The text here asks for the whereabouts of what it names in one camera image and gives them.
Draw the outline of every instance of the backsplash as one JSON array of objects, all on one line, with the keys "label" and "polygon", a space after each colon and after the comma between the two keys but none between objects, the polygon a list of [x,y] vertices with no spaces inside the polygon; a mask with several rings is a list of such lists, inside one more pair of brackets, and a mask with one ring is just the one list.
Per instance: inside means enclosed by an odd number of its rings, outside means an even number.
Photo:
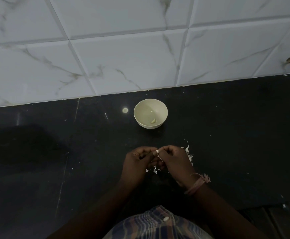
[{"label": "backsplash", "polygon": [[290,73],[290,0],[0,0],[0,106]]}]

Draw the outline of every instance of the forearm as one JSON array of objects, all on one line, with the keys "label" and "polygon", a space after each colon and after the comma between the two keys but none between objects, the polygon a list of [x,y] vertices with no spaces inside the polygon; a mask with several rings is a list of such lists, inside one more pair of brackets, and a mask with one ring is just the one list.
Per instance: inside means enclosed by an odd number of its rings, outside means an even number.
[{"label": "forearm", "polygon": [[198,189],[194,197],[216,238],[268,239],[206,184]]},{"label": "forearm", "polygon": [[109,225],[124,206],[132,190],[123,183],[118,183],[111,191],[102,196],[94,208],[82,213],[59,230],[50,235],[48,239],[60,238],[102,238],[110,229]]}]

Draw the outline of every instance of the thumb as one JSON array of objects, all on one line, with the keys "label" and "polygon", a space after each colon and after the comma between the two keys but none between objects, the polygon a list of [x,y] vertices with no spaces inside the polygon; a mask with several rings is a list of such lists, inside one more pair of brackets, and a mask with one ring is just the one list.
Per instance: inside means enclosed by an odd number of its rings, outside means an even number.
[{"label": "thumb", "polygon": [[150,152],[141,160],[141,162],[147,166],[154,158],[154,152]]},{"label": "thumb", "polygon": [[170,158],[170,155],[163,148],[159,150],[158,155],[165,163],[168,162]]}]

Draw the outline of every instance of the hand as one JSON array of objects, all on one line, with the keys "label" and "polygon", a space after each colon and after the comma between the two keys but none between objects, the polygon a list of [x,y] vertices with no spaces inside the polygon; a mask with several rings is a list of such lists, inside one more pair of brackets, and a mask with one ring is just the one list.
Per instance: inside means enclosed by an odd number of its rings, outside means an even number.
[{"label": "hand", "polygon": [[154,159],[157,148],[139,147],[126,154],[120,183],[128,189],[135,189],[145,177],[147,166]]},{"label": "hand", "polygon": [[195,174],[190,160],[184,149],[176,146],[164,146],[159,149],[159,156],[165,162],[169,173],[181,185],[189,189],[199,178]]}]

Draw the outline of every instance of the small ceramic bowl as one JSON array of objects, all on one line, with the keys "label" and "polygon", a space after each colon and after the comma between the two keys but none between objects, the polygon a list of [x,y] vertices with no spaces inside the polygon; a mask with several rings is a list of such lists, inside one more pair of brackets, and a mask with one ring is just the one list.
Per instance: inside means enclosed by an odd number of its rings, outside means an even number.
[{"label": "small ceramic bowl", "polygon": [[134,117],[139,125],[147,129],[160,127],[166,120],[168,109],[166,105],[156,99],[146,99],[134,108]]}]

